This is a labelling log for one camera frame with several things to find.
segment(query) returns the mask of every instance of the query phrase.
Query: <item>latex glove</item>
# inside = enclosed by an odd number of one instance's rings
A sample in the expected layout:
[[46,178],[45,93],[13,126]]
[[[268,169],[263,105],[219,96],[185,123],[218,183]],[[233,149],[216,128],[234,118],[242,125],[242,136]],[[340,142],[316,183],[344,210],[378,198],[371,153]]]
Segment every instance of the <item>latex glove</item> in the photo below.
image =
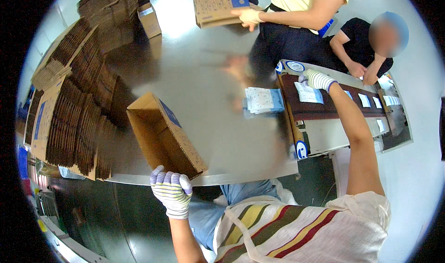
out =
[[367,71],[366,67],[361,65],[360,63],[356,63],[351,60],[348,64],[345,65],[348,68],[349,73],[354,78],[360,78]]
[[329,77],[323,72],[313,69],[303,71],[303,75],[308,78],[308,86],[311,88],[324,89],[329,93],[331,84],[338,83],[333,78]]
[[238,10],[232,10],[232,15],[239,16],[239,19],[242,21],[243,27],[249,27],[250,31],[253,31],[255,26],[259,23],[263,23],[259,18],[259,15],[261,13],[264,13],[263,11],[256,11],[253,9],[238,9]]
[[185,174],[163,172],[164,166],[158,166],[150,175],[150,186],[154,196],[167,208],[167,216],[173,219],[189,217],[189,203],[192,197],[192,185]]

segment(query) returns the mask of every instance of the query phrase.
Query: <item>striped glove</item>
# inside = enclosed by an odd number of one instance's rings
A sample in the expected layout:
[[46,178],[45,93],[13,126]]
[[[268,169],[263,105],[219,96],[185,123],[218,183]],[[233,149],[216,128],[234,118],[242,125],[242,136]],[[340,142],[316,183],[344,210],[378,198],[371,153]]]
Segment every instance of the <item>striped glove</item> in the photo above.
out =
[[314,69],[307,69],[303,71],[303,75],[308,79],[308,85],[311,88],[324,89],[329,93],[331,84],[338,83],[333,78],[329,77],[323,72]]
[[173,219],[189,217],[189,202],[192,197],[192,185],[185,174],[163,172],[164,166],[158,166],[150,175],[150,186],[154,196],[167,208],[167,216]]

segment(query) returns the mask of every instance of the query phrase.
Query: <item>black shirt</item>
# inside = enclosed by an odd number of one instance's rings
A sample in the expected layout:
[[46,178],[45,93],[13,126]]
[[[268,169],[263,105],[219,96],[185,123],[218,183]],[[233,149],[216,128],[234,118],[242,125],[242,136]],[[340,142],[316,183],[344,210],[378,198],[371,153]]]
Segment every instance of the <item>black shirt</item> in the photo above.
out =
[[[350,41],[343,44],[343,48],[346,51],[346,54],[355,62],[360,63],[361,65],[368,67],[374,61],[374,50],[372,49],[369,43],[369,27],[370,23],[364,21],[359,18],[352,18],[347,21],[342,27],[341,30],[348,36]],[[324,38],[327,45],[329,45],[329,41],[331,41],[333,36],[329,36]],[[330,50],[330,55],[335,56],[334,58],[334,68],[337,71],[347,73],[348,68],[342,63],[340,59],[334,54],[332,49]],[[387,58],[379,71],[377,72],[377,77],[381,77],[383,73],[388,71],[392,66],[393,60],[392,58]]]

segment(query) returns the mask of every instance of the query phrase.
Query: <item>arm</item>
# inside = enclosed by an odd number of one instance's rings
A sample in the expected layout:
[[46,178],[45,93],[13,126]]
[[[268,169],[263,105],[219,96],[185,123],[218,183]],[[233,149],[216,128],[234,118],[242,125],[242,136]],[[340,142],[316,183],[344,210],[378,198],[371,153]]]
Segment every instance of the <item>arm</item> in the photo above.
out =
[[374,54],[374,61],[368,66],[368,70],[363,75],[363,84],[365,86],[371,86],[377,80],[379,77],[377,77],[377,73],[380,70],[380,67],[385,62],[386,57],[382,57],[381,55],[378,55],[377,53]]
[[203,251],[196,242],[188,219],[170,220],[173,247],[179,263],[207,263]]
[[342,31],[339,30],[337,34],[329,41],[332,51],[336,56],[343,62],[343,64],[348,68],[349,73],[355,78],[359,78],[365,75],[367,69],[360,63],[353,61],[346,51],[344,50],[343,44],[349,42],[351,39]]
[[337,81],[320,71],[307,69],[304,75],[312,88],[325,89],[337,109],[351,147],[347,194],[373,191],[385,195],[379,177],[374,140],[360,109],[338,85]]
[[345,0],[312,0],[309,10],[261,13],[259,19],[263,22],[318,31],[326,25],[343,4],[345,4]]
[[196,242],[189,225],[189,203],[192,185],[184,174],[165,173],[164,166],[158,166],[150,175],[153,195],[166,207],[171,236],[179,263],[207,262],[203,251]]

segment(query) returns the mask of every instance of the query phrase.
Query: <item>stack of mask packets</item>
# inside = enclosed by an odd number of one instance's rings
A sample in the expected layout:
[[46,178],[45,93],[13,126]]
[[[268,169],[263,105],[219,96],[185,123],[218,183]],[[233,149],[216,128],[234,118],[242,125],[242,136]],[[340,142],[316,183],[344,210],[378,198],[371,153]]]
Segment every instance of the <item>stack of mask packets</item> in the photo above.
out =
[[280,89],[246,88],[247,109],[251,114],[284,111],[284,102]]

